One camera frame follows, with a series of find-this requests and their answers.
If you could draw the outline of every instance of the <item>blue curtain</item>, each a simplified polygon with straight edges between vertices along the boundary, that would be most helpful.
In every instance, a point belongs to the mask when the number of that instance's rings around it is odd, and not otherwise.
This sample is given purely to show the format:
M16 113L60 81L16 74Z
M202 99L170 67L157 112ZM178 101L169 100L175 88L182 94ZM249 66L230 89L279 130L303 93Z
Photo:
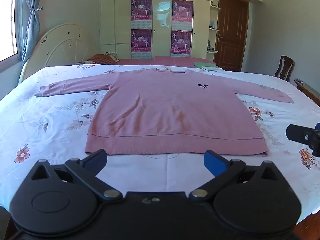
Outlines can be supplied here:
M39 1L40 0L26 0L30 9L30 17L27 25L27 36L24 41L22 53L22 61L24 64L31 57L33 49L38 42L40 22L37 9L39 6Z

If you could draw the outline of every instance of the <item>curtain tieback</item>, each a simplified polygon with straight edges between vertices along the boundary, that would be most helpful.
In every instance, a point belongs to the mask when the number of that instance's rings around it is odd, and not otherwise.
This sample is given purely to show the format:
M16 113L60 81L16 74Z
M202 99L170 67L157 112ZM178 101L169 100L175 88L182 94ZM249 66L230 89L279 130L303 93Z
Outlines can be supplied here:
M40 7L40 8L38 8L38 9L31 10L30 12L37 12L37 11L40 11L40 10L42 10L42 9L43 9L43 7Z

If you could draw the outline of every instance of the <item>pink bedding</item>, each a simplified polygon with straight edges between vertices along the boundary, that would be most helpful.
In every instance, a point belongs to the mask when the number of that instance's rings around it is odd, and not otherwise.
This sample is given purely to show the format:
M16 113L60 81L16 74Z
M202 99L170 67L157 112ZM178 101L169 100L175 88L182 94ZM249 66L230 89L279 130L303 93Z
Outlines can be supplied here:
M194 67L195 62L207 62L215 64L214 62L198 58L198 57L167 57L156 56L152 59L121 59L117 65L162 65L162 66L177 66L177 67Z

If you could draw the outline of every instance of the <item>door frame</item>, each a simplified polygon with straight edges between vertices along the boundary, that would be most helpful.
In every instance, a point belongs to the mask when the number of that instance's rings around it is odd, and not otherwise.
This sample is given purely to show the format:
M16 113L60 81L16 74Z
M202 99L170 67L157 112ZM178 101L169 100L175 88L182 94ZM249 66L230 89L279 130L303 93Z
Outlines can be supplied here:
M243 46L243 51L242 51L242 57L241 57L241 67L240 67L240 72L241 72L241 70L242 70L242 63L243 63L243 57L244 57L244 51L245 51L245 45L246 45L246 43L247 43L247 34L248 34L248 25L249 25L249 8L250 8L250 4L249 4L249 2L248 1L245 1L245 0L239 0L239 1L241 1L241 2L245 2L245 3L247 3L248 4L248 11L247 11L247 24L246 24L246 26L245 26L245 36L244 36L244 46ZM215 47L217 47L217 44L218 44L218 37L219 37L219 32L217 32L217 34L216 34L216 44L215 44Z

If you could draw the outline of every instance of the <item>window frame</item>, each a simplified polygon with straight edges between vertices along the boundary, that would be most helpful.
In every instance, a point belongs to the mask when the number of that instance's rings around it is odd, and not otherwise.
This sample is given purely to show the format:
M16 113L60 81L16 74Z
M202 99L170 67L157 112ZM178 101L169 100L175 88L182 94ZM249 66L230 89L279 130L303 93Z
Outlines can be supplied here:
M10 68L11 66L21 62L21 52L22 52L22 45L23 41L21 40L22 36L22 0L15 0L14 2L14 30L16 36L16 44L17 44L17 53L5 58L4 60L0 61L0 73L5 71L6 69Z

